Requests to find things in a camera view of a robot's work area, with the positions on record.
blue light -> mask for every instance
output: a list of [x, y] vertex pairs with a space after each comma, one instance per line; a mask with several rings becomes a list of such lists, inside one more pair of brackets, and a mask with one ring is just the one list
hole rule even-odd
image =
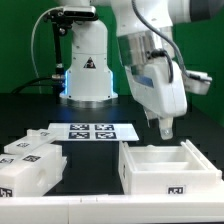
[[64, 94], [65, 95], [68, 94], [68, 71], [65, 72], [65, 90], [64, 90]]

black tabletop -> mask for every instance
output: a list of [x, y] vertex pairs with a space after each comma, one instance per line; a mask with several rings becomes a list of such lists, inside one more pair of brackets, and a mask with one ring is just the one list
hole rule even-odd
[[[50, 123], [132, 123], [139, 141], [130, 146], [179, 146], [189, 139], [218, 169], [224, 169], [224, 128], [189, 105], [175, 118], [172, 140], [163, 141], [158, 127], [148, 128], [140, 104], [120, 96], [117, 104], [80, 109], [58, 104], [52, 95], [0, 94], [0, 150], [26, 135], [27, 129], [47, 129]], [[118, 142], [54, 142], [68, 157], [63, 180], [48, 195], [123, 194], [118, 175]]]

green backdrop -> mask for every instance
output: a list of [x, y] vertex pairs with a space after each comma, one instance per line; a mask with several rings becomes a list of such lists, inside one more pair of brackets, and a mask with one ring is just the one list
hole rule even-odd
[[[33, 26], [47, 9], [57, 6], [53, 0], [7, 0], [0, 8], [0, 92], [9, 93], [15, 87], [35, 78], [30, 55]], [[98, 8], [100, 19], [109, 31], [108, 65], [114, 72], [114, 90], [130, 94], [124, 69], [120, 65], [116, 22], [110, 8]], [[213, 83], [207, 96], [188, 94], [188, 100], [224, 126], [224, 10], [210, 21], [181, 24], [174, 27], [174, 39], [183, 54], [187, 69], [208, 72]], [[70, 65], [70, 38], [62, 39], [65, 67]], [[35, 39], [35, 58], [40, 76], [54, 73], [54, 47], [50, 23], [41, 22]], [[24, 92], [37, 93], [32, 87]], [[49, 88], [44, 93], [51, 93]]]

white container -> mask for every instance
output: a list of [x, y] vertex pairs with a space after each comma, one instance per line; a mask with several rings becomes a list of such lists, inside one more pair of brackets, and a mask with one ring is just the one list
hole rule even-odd
[[222, 172], [189, 140], [180, 147], [120, 142], [119, 175], [125, 194], [203, 193], [222, 183]]
[[4, 147], [4, 152], [13, 155], [23, 155], [24, 153], [31, 152], [43, 144], [52, 143], [56, 140], [56, 133], [40, 129], [40, 130], [27, 130], [27, 136], [9, 144]]
[[60, 180], [62, 147], [45, 144], [0, 169], [0, 197], [43, 196]]

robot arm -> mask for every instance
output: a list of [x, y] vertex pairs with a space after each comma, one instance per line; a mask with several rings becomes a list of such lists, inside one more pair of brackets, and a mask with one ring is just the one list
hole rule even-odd
[[[172, 25], [209, 19], [224, 0], [61, 0], [61, 5], [111, 6], [117, 21], [121, 63], [134, 99], [148, 121], [158, 118], [161, 137], [172, 138], [173, 117], [187, 109], [185, 90], [206, 94], [211, 78], [186, 71], [172, 41]], [[172, 61], [178, 57], [179, 66]]]

